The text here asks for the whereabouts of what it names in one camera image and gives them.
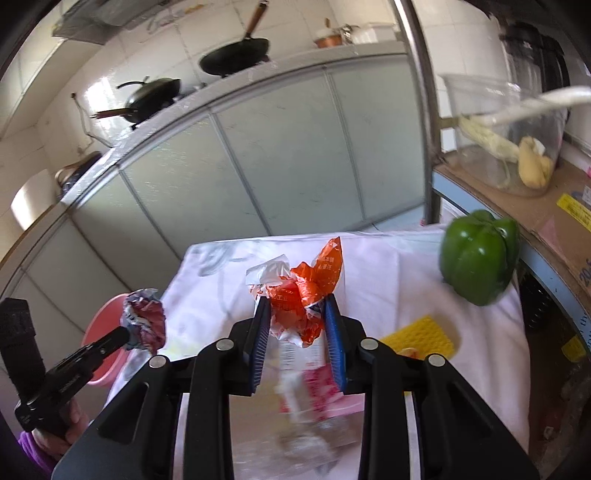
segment silver screw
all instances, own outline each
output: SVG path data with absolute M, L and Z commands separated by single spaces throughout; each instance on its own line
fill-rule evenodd
M 379 343 L 375 338 L 364 338 L 363 340 L 361 340 L 361 348 L 363 350 L 375 350 Z
M 216 343 L 216 348 L 222 352 L 226 350 L 231 350 L 234 347 L 234 342 L 232 342 L 229 338 L 222 338 L 218 340 Z
M 166 357 L 162 355 L 153 356 L 148 362 L 148 365 L 152 368 L 161 368 L 166 365 Z
M 432 366 L 434 367 L 442 367 L 443 365 L 445 365 L 445 358 L 435 353 L 434 355 L 429 356 L 429 363 L 432 364 Z

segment copper pot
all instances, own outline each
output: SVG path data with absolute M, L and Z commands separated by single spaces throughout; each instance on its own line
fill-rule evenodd
M 314 40 L 314 43 L 318 48 L 338 47 L 343 44 L 343 38 L 339 33 L 331 35 L 330 37 L 319 38 Z

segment transparent plastic container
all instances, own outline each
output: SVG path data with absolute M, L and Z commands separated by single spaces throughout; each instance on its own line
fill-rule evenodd
M 447 87 L 453 116 L 494 113 L 531 96 L 529 91 L 502 80 L 455 74 L 442 75 L 442 78 Z M 567 109 L 563 108 L 518 122 L 490 127 L 494 133 L 517 146 L 524 137 L 533 137 L 542 143 L 545 147 L 543 156 L 550 159 L 551 169 L 548 180 L 535 187 L 527 180 L 525 161 L 521 166 L 521 175 L 530 186 L 520 176 L 521 155 L 515 161 L 499 160 L 456 127 L 459 165 L 473 177 L 503 192 L 527 197 L 540 196 L 550 184 L 562 145 L 566 118 Z

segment white handle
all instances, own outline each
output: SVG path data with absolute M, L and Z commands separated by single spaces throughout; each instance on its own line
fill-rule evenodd
M 485 127 L 510 124 L 531 116 L 567 108 L 574 105 L 591 103 L 591 87 L 575 86 L 559 88 L 543 93 L 534 98 L 528 98 L 520 103 L 511 105 L 503 110 L 487 115 L 471 115 L 473 120 Z

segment green bell pepper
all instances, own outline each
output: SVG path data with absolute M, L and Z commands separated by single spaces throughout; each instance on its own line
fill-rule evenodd
M 519 259 L 519 226 L 486 210 L 456 218 L 439 252 L 439 270 L 456 293 L 474 305 L 495 301 L 511 281 Z

